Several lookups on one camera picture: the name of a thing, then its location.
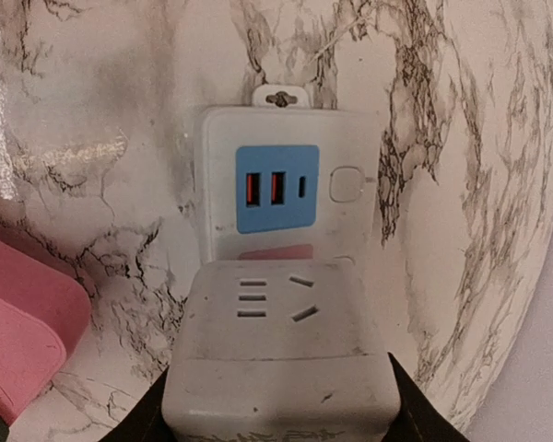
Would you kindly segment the long white colourful power strip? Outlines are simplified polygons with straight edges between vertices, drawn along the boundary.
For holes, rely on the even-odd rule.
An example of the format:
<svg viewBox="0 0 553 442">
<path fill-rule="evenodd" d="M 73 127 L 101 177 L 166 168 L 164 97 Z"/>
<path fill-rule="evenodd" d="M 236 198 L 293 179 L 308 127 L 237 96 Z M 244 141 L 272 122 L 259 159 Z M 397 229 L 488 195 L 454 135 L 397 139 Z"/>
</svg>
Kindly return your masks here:
<svg viewBox="0 0 553 442">
<path fill-rule="evenodd" d="M 249 106 L 203 110 L 194 127 L 203 262 L 337 259 L 370 242 L 379 127 L 368 110 L 287 105 L 292 87 L 258 88 Z"/>
</svg>

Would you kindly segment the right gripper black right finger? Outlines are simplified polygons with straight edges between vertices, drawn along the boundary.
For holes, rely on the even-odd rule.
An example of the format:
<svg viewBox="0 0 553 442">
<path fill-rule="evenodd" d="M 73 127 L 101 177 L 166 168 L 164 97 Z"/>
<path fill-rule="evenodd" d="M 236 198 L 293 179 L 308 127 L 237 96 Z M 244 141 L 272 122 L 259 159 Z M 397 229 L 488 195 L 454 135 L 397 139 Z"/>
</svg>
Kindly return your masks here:
<svg viewBox="0 0 553 442">
<path fill-rule="evenodd" d="M 437 412 L 394 355 L 389 353 L 388 356 L 401 407 L 386 433 L 386 442 L 468 442 Z"/>
</svg>

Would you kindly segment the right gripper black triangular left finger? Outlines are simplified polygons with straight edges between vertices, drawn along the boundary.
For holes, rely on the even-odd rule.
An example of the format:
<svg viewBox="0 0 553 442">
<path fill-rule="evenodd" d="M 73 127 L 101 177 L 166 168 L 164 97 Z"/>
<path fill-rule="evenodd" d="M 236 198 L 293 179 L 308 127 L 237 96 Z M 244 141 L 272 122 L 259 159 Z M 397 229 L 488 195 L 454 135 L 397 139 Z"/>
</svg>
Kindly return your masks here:
<svg viewBox="0 0 553 442">
<path fill-rule="evenodd" d="M 175 437 L 165 424 L 161 405 L 168 370 L 149 388 L 125 418 L 100 442 L 174 442 Z"/>
</svg>

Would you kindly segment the pink triangular power socket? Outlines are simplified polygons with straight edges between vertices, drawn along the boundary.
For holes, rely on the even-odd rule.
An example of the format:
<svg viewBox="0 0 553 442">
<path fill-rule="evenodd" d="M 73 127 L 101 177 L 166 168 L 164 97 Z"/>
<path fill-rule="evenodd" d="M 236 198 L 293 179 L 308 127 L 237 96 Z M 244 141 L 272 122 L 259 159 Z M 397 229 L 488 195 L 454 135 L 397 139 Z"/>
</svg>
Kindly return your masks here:
<svg viewBox="0 0 553 442">
<path fill-rule="evenodd" d="M 8 425 L 75 351 L 90 311 L 73 278 L 0 241 L 0 416 Z"/>
</svg>

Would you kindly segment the white cube socket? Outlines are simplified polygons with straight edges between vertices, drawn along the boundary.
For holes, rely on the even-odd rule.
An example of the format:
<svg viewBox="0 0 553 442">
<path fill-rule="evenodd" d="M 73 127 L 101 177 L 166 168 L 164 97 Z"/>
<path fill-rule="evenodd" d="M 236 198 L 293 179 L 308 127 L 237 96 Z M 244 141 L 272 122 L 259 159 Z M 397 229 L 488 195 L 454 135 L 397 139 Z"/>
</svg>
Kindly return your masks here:
<svg viewBox="0 0 553 442">
<path fill-rule="evenodd" d="M 380 441 L 400 410 L 356 268 L 342 260 L 203 266 L 161 412 L 180 441 Z"/>
</svg>

